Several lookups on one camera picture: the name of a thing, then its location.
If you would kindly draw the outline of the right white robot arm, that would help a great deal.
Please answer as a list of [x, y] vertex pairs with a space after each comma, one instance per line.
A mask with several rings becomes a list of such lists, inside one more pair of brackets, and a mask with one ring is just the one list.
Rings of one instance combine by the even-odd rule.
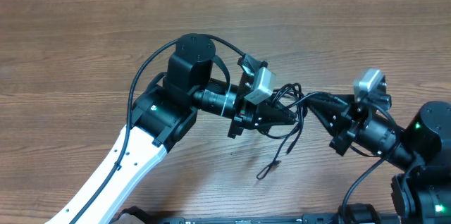
[[330, 147], [344, 155], [358, 144], [402, 170], [392, 178], [392, 201], [401, 223], [450, 222], [450, 104], [425, 103], [400, 127], [382, 95], [319, 94], [306, 100], [331, 135]]

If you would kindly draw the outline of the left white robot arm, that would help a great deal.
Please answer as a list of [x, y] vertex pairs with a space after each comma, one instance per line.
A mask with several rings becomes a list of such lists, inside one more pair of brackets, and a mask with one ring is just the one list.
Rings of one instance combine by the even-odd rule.
[[266, 62], [240, 52], [241, 81], [234, 85], [216, 53], [218, 37], [186, 34], [169, 43], [173, 53], [139, 96], [128, 97], [126, 123], [112, 149], [52, 223], [108, 223], [141, 179], [187, 134], [200, 111], [230, 120], [229, 137], [244, 130], [294, 125], [274, 94]]

